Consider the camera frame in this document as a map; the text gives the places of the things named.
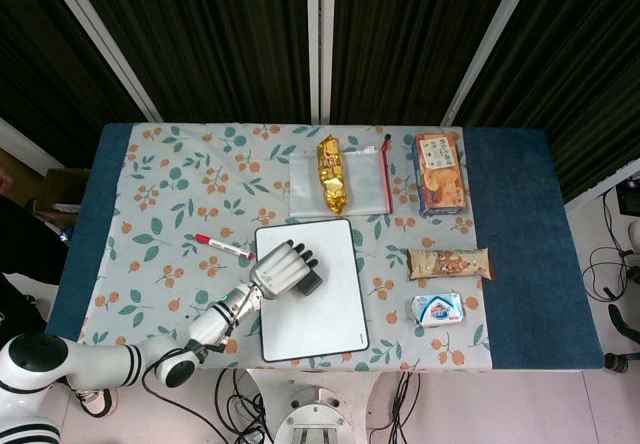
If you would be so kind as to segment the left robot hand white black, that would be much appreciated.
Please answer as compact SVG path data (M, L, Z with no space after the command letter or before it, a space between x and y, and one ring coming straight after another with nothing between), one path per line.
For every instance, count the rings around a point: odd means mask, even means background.
M309 272L317 273L317 265L313 252L303 243L287 240L257 261L250 271L249 282L264 299L277 300L296 290L295 286Z

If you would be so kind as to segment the dark grey eraser block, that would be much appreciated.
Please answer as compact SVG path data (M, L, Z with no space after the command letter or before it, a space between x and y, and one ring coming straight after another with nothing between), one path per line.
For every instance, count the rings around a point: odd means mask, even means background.
M298 282L295 289L301 294L309 296L322 284L322 282L322 278L314 271L311 271Z

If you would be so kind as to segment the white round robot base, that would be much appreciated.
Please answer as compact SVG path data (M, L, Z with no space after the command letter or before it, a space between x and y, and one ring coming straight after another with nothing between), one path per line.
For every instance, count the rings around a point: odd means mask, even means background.
M273 444L357 444L351 404L327 388L305 387L282 412Z

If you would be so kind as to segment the red marker pen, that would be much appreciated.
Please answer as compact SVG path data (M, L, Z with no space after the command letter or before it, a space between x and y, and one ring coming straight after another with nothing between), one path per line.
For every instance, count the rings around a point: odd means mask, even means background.
M238 246L234 246L232 244L224 243L218 240L215 240L204 234L196 234L195 239L198 243L207 245L209 247L215 248L217 250L233 254L241 259L251 261L254 258L254 253L245 249L242 249Z

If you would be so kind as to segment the gold snack bag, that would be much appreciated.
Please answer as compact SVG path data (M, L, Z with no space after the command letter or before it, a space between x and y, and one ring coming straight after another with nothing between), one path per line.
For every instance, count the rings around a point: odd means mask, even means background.
M316 148L317 172L328 209L341 215L348 204L345 165L339 139L329 135Z

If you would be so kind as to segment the clear zip pouch red zipper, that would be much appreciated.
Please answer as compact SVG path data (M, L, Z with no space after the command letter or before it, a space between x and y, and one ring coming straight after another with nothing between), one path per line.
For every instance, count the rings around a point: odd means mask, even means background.
M321 179L319 152L295 153L289 163L289 216L336 218L385 215L392 212L386 149L375 146L340 150L342 194L339 211L328 203L329 188Z

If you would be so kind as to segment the floral tablecloth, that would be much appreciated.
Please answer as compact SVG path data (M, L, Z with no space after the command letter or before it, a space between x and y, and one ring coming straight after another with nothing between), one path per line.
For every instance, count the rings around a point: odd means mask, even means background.
M329 135L342 149L389 144L393 210L350 216L369 346L280 361L312 371L488 370L492 366L481 279L410 280L409 249L472 249L474 216L422 217L407 127L276 124L139 124L130 134L114 211L81 330L85 345L181 340L187 326L248 277L249 263L196 241L205 234L247 250L262 227L298 224L289 216L289 163ZM458 293L464 321L421 327L415 296ZM262 357L261 314L233 333L213 367L273 367Z

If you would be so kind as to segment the white blue soap packet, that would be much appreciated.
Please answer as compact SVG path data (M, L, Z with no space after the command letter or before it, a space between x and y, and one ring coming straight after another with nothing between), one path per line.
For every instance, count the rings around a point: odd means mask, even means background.
M464 321L462 300L458 293L415 296L411 314L421 327L438 327Z

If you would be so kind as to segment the brown snack bar wrapper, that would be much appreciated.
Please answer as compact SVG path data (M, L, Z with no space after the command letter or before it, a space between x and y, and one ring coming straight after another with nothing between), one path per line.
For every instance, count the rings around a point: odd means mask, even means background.
M492 280L486 248L474 250L408 250L411 280L440 277L477 276Z

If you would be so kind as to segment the orange biscuit box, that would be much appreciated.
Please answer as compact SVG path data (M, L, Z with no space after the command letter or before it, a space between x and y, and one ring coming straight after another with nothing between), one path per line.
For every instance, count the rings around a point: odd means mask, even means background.
M417 134L411 153L422 217L455 215L466 207L456 132Z

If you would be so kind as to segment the black white sneaker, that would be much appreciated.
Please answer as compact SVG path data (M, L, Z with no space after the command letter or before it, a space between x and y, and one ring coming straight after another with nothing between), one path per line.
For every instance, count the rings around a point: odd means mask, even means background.
M118 404L116 389L76 391L81 409L93 418L104 418L113 414Z

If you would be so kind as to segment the cardboard box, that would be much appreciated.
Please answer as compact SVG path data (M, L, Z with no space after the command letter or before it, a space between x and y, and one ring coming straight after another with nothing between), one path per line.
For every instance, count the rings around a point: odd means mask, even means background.
M73 227L79 215L89 175L89 169L49 169L35 198L34 212L57 227Z

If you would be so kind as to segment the blue felt table cover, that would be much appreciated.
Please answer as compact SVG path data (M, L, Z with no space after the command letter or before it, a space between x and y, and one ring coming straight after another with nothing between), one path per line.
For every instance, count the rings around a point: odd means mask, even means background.
M48 332L78 337L108 235L133 129L103 128ZM497 271L488 330L497 370L600 369L604 357L543 132L465 128L479 242Z

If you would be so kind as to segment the person in black clothes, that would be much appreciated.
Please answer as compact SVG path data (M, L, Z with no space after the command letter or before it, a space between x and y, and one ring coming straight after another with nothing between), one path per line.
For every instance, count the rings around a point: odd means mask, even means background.
M12 184L10 174L0 166L0 347L47 326L35 304L6 276L20 274L57 286L68 252L58 235L6 196Z

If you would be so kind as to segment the black tripod stand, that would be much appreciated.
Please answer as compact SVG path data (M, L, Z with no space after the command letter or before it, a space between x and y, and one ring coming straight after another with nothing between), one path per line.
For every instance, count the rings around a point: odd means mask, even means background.
M640 285L640 266L631 266L625 271L625 277L627 280ZM640 345L640 331L631 328L623 319L619 308L610 303L608 305L608 313L610 320L615 329L627 339ZM615 373L625 373L628 370L629 363L631 361L640 361L640 352L626 353L626 354L614 354L606 353L604 356L604 367Z

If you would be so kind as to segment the white whiteboard black frame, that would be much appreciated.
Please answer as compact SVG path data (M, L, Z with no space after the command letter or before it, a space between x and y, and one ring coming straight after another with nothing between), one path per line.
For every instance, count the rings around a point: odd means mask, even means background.
M262 227L257 257L277 245L302 243L318 260L322 283L308 296L294 289L261 307L262 357L289 361L365 350L369 346L351 224L346 219Z

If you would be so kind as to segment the white frame post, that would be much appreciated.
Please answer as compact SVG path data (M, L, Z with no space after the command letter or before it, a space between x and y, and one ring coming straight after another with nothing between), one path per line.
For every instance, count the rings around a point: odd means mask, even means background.
M331 121L335 0L307 0L311 124Z
M501 0L442 118L441 127L452 127L478 76L494 51L521 0Z
M570 200L565 204L565 211L567 214L579 209L580 207L588 204L592 200L596 199L599 195L605 191L615 187L618 183L624 179L633 176L640 172L640 158L627 163L625 166L618 169L612 175L606 177L593 187L582 192L580 195Z
M102 58L120 81L147 122L163 122L157 106L146 91L124 53L90 0L63 0Z
M64 168L61 162L1 117L0 148L43 176L46 175L49 169Z

